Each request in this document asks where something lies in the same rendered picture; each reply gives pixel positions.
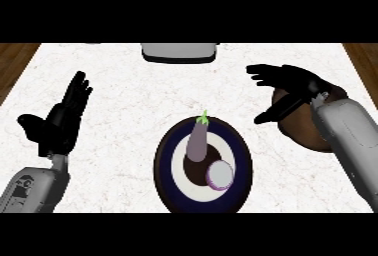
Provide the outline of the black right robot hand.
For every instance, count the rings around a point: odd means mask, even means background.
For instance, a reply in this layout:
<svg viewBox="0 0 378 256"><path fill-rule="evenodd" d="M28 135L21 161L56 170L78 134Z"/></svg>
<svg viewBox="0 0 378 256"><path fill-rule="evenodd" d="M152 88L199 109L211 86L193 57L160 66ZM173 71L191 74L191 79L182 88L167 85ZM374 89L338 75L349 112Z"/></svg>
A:
<svg viewBox="0 0 378 256"><path fill-rule="evenodd" d="M291 66L254 64L247 66L258 86L270 86L287 91L287 95L273 103L270 108L256 117L254 123L282 121L288 115L309 104L322 93L329 93L332 85L309 70Z"/></svg>

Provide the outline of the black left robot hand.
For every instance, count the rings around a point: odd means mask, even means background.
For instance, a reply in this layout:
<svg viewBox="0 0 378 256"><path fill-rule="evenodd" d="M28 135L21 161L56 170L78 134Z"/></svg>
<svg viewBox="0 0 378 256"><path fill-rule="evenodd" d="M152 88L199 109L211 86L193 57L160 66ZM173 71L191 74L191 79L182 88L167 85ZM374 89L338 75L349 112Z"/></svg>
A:
<svg viewBox="0 0 378 256"><path fill-rule="evenodd" d="M86 73L78 71L69 82L62 101L53 106L47 117L40 118L33 114L22 114L18 117L27 139L38 144L40 157L71 153L92 91Z"/></svg>

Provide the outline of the brown round pan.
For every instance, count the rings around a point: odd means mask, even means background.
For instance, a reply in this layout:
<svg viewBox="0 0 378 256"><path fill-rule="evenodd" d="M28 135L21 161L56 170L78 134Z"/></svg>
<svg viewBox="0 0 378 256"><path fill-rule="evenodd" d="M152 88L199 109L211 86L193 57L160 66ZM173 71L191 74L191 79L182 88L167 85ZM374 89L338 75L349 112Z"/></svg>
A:
<svg viewBox="0 0 378 256"><path fill-rule="evenodd" d="M284 89L275 89L272 103L276 103L285 95L288 95L288 92ZM334 85L331 95L326 98L326 103L346 98L349 98L346 90L340 86ZM282 134L304 148L322 153L332 153L331 146L320 137L312 121L309 104L304 103L288 117L278 122L278 128Z"/></svg>

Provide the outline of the purple eggplant with green stem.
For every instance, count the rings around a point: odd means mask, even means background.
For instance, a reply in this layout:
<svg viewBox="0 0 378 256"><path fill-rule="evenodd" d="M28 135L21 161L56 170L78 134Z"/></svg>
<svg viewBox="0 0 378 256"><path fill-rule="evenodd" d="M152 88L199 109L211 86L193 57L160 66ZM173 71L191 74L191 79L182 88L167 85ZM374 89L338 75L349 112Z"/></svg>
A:
<svg viewBox="0 0 378 256"><path fill-rule="evenodd" d="M207 131L208 131L210 120L207 113L195 120L195 126L191 132L188 146L186 146L186 156L191 161L201 162L207 156Z"/></svg>

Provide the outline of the dark blue and white plate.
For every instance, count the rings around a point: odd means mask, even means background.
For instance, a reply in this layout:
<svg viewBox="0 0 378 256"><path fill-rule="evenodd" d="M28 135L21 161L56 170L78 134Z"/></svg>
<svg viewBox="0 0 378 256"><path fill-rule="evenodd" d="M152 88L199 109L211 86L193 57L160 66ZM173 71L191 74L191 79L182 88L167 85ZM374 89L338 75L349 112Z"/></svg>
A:
<svg viewBox="0 0 378 256"><path fill-rule="evenodd" d="M202 175L202 164L188 163L186 145L196 118L182 120L167 131L155 153L154 181L160 198L174 213L236 213L248 198L253 185L253 159L244 138L232 125L210 117L207 133L208 158L226 161L233 169L230 187L214 190L207 184L196 185L189 175Z"/></svg>

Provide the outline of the grey appliance with dark base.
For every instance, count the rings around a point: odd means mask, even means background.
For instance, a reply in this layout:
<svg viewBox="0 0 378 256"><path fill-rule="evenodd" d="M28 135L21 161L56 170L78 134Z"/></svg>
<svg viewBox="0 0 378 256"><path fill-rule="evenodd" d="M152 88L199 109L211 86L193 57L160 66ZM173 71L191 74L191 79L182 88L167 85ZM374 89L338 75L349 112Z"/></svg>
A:
<svg viewBox="0 0 378 256"><path fill-rule="evenodd" d="M143 59L167 64L202 64L216 59L217 43L143 43Z"/></svg>

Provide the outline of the purple rimmed pale can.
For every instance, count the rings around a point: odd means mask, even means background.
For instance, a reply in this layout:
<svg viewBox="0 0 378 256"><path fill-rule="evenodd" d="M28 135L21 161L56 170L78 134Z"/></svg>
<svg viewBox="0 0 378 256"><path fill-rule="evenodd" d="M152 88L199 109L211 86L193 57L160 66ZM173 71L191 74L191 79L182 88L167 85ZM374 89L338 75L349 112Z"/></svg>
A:
<svg viewBox="0 0 378 256"><path fill-rule="evenodd" d="M233 183L233 168L230 164L217 160L211 163L205 174L207 184L213 190L226 190Z"/></svg>

